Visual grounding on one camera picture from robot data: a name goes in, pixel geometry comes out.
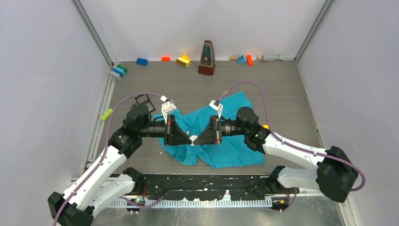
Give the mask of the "white round brooch backing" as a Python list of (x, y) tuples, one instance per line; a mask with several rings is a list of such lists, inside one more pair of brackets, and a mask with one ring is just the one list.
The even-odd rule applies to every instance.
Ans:
[(190, 141), (191, 141), (191, 143), (190, 143), (191, 146), (196, 146), (194, 142), (195, 142), (195, 140), (196, 140), (197, 138), (198, 138), (197, 135), (192, 135), (192, 136), (189, 137), (189, 139), (190, 139)]

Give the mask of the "turquoise t-shirt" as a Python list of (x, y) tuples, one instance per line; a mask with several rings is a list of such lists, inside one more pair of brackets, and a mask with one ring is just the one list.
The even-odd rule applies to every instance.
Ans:
[[(223, 105), (222, 116), (232, 120), (236, 119), (239, 108), (253, 107), (242, 91), (225, 97), (221, 104)], [(210, 116), (216, 114), (216, 111), (210, 106), (205, 106), (188, 114), (183, 114), (177, 109), (173, 111), (173, 114), (178, 126), (184, 132), (198, 136), (208, 125)], [(166, 146), (163, 138), (158, 140), (162, 148), (182, 165), (196, 165), (199, 159), (214, 169), (265, 164), (263, 154), (247, 148), (243, 142), (243, 136), (223, 137), (219, 145)]]

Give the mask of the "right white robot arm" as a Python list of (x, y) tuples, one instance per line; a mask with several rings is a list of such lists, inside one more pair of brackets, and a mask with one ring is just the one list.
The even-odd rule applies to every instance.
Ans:
[(289, 140), (259, 124), (259, 118), (250, 107), (241, 107), (236, 119), (221, 120), (211, 116), (207, 128), (193, 140), (193, 145), (219, 145), (224, 137), (244, 137), (251, 150), (287, 159), (302, 166), (292, 169), (278, 166), (270, 175), (269, 188), (281, 193), (286, 188), (318, 190), (327, 198), (343, 203), (353, 191), (357, 169), (344, 150), (315, 148)]

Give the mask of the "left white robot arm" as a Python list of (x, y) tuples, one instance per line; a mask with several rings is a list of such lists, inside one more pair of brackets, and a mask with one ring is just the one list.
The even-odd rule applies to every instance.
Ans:
[(127, 113), (123, 125), (107, 140), (103, 151), (86, 172), (62, 193), (53, 192), (48, 198), (53, 224), (89, 226), (94, 218), (112, 201), (131, 193), (140, 194), (145, 187), (144, 175), (132, 167), (126, 168), (106, 186), (107, 178), (143, 144), (144, 137), (163, 138), (167, 145), (191, 144), (178, 127), (172, 112), (172, 101), (161, 105), (162, 120), (151, 119), (146, 104), (135, 104)]

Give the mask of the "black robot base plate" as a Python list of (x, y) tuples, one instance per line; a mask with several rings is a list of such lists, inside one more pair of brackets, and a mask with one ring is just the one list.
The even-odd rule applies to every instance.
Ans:
[(190, 175), (141, 174), (133, 171), (136, 184), (128, 204), (150, 208), (266, 208), (284, 211), (299, 194), (284, 188), (274, 174)]

